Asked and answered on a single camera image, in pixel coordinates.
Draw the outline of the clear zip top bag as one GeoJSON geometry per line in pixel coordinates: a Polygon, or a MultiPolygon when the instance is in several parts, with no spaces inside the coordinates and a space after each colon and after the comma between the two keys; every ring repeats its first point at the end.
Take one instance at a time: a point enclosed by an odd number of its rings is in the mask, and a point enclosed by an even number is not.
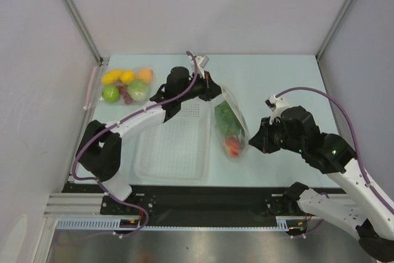
{"type": "Polygon", "coordinates": [[[215,134],[225,156],[238,161],[249,148],[249,129],[231,90],[222,84],[219,87],[221,93],[213,100],[215,134]]]}

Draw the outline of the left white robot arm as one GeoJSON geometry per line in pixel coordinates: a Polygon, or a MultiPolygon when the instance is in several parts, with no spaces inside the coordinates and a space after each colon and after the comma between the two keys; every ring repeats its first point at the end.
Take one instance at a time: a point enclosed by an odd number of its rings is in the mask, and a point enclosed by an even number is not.
{"type": "Polygon", "coordinates": [[[175,67],[167,76],[166,83],[150,98],[146,106],[114,123],[91,121],[84,131],[76,152],[72,175],[76,180],[85,178],[76,175],[80,164],[100,183],[106,192],[115,197],[114,207],[123,214],[135,208],[132,187],[119,172],[122,145],[128,137],[141,134],[151,127],[172,119],[181,109],[183,102],[199,98],[209,102],[222,93],[208,71],[203,75],[189,74],[185,67],[175,67]]]}

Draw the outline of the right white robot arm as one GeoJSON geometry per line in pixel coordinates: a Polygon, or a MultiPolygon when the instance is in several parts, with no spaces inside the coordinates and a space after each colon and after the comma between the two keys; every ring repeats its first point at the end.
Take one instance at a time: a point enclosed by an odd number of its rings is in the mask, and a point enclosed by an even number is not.
{"type": "Polygon", "coordinates": [[[313,115],[301,106],[286,108],[279,116],[262,118],[249,145],[262,153],[288,150],[327,175],[355,202],[348,208],[299,182],[285,192],[284,208],[322,218],[356,239],[361,248],[380,262],[393,261],[393,213],[367,186],[354,149],[337,134],[321,132],[313,115]]]}

